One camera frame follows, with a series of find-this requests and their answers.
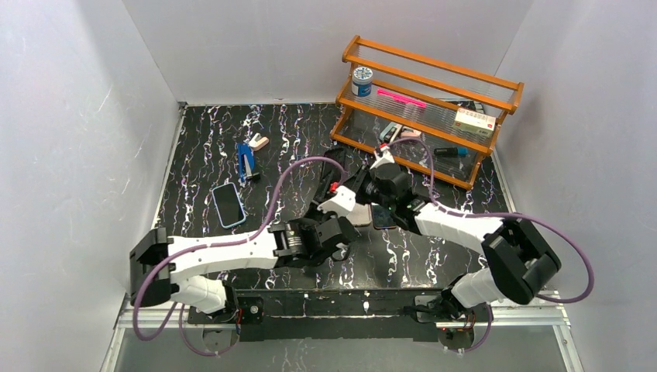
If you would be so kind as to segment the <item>beige pink phone case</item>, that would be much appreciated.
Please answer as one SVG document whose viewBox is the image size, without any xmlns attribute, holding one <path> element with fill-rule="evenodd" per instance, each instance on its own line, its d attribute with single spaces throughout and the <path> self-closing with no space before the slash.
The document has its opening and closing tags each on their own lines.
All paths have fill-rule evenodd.
<svg viewBox="0 0 657 372">
<path fill-rule="evenodd" d="M 368 226 L 372 222 L 370 206 L 356 203 L 353 210 L 347 215 L 347 219 L 355 227 Z"/>
</svg>

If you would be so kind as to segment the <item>black arm mounting base bar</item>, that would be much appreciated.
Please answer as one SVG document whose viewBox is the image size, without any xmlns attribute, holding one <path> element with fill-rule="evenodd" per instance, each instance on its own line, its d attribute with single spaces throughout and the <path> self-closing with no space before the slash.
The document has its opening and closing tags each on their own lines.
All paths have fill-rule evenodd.
<svg viewBox="0 0 657 372">
<path fill-rule="evenodd" d="M 241 339 L 245 342 L 287 339 L 411 339 L 434 342 L 442 332 L 486 322 L 481 309 L 453 319 L 418 312 L 438 290 L 242 290 L 246 307 Z"/>
</svg>

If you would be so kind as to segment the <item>purple edged smartphone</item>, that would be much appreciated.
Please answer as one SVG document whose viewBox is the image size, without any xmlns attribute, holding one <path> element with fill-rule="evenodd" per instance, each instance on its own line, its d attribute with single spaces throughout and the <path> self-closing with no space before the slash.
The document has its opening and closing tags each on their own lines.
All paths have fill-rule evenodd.
<svg viewBox="0 0 657 372">
<path fill-rule="evenodd" d="M 390 211 L 382 205 L 372 204 L 370 207 L 372 224 L 375 229 L 396 229 L 397 224 L 392 219 Z"/>
</svg>

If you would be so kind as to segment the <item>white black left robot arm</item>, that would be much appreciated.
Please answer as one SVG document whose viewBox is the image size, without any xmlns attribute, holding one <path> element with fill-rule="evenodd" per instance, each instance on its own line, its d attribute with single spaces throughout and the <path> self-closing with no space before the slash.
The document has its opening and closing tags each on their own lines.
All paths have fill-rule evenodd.
<svg viewBox="0 0 657 372">
<path fill-rule="evenodd" d="M 355 193 L 339 187 L 317 207 L 314 218 L 271 224 L 261 234 L 186 238 L 151 229 L 129 253 L 130 304 L 177 301 L 207 314 L 232 308 L 232 289 L 208 274 L 319 266 L 355 240 L 356 230 L 346 217 L 355 205 Z"/>
</svg>

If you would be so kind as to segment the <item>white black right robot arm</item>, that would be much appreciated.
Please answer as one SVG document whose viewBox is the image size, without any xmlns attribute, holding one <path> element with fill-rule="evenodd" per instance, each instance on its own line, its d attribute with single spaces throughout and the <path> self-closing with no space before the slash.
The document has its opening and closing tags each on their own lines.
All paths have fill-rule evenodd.
<svg viewBox="0 0 657 372">
<path fill-rule="evenodd" d="M 470 308 L 509 299 L 526 305 L 561 269 L 554 250 L 534 224 L 519 216 L 476 217 L 434 205 L 415 192 L 409 174 L 396 164 L 361 167 L 346 181 L 359 204 L 384 207 L 394 224 L 420 236 L 438 237 L 475 250 L 487 267 L 461 274 L 432 305 L 418 310 L 456 318 Z"/>
</svg>

